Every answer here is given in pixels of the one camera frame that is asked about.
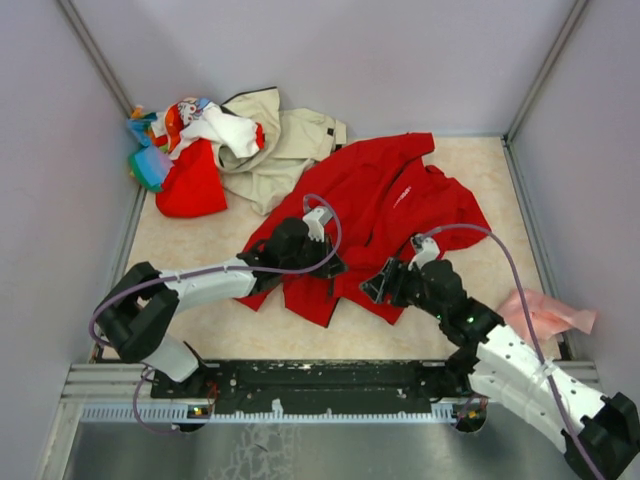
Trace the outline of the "red zip jacket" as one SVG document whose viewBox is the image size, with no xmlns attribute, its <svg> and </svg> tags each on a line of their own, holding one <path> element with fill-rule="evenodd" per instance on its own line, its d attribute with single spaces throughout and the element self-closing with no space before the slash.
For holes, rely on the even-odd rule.
<svg viewBox="0 0 640 480">
<path fill-rule="evenodd" d="M 288 310 L 321 327 L 328 326 L 340 299 L 352 301 L 389 324 L 402 311 L 373 303 L 360 289 L 390 257 L 408 260 L 413 235 L 439 226 L 435 235 L 440 252 L 469 248 L 484 239 L 490 226 L 475 196 L 454 178 L 423 163 L 435 149 L 429 133 L 374 138 L 348 145 L 303 174 L 246 245 L 271 236 L 288 217 L 302 213 L 309 193 L 325 199 L 336 211 L 342 242 L 339 257 L 345 273 L 333 279 L 309 274 L 288 278 L 283 285 Z"/>
</svg>

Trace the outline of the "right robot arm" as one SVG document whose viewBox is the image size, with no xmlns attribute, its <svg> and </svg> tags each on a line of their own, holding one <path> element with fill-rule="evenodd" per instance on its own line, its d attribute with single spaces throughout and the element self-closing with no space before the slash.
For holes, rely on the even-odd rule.
<svg viewBox="0 0 640 480">
<path fill-rule="evenodd" d="M 639 415 L 622 393 L 612 397 L 538 358 L 494 310 L 467 295 L 447 260 L 422 266 L 390 258 L 361 291 L 374 303 L 416 307 L 457 346 L 448 387 L 486 397 L 542 433 L 582 479 L 617 479 L 639 453 Z"/>
</svg>

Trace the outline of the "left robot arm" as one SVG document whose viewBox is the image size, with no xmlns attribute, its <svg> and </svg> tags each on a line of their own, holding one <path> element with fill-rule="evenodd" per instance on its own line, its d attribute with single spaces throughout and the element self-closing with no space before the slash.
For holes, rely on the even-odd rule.
<svg viewBox="0 0 640 480">
<path fill-rule="evenodd" d="M 337 254 L 340 240 L 325 230 L 339 223 L 329 209 L 317 207 L 283 220 L 268 239 L 220 264 L 161 271 L 138 263 L 96 308 L 91 330 L 103 333 L 123 362 L 150 367 L 184 395 L 197 396 L 207 387 L 208 373 L 194 350 L 169 334 L 173 318 L 203 304 L 268 292 L 288 277 L 345 272 Z"/>
</svg>

